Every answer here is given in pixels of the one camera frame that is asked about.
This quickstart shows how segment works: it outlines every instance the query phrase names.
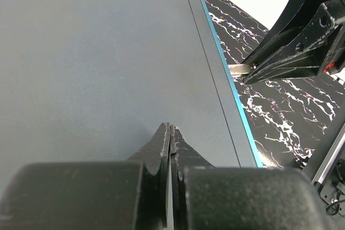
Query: black cable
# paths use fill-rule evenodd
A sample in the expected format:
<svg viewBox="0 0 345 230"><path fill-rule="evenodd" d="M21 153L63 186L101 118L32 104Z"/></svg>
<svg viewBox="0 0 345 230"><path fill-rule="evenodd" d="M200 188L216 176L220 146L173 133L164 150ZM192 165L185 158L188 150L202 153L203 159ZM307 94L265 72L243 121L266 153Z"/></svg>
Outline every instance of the black cable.
<svg viewBox="0 0 345 230"><path fill-rule="evenodd" d="M339 213L339 210L340 210L340 205L339 205L339 204L345 202L345 199L339 200L341 194L342 194L341 191L338 191L337 194L336 194L336 199L337 199L338 201L333 202L332 204L330 204L330 205L326 208L326 212L328 212L333 206L336 206L336 207L335 207L335 211L334 211L332 214L329 214L329 215L336 215L336 214Z"/></svg>
<svg viewBox="0 0 345 230"><path fill-rule="evenodd" d="M340 166L341 166L341 164L342 164L344 161L345 161L345 159L341 159L341 160L339 160L339 161L336 163L336 165L337 165L337 167L336 167L336 172L337 172L337 174L338 174L338 178L339 178L340 182L343 183L343 184L345 184L345 180L343 179L343 177L342 177L342 175L341 175L341 173L340 173Z"/></svg>

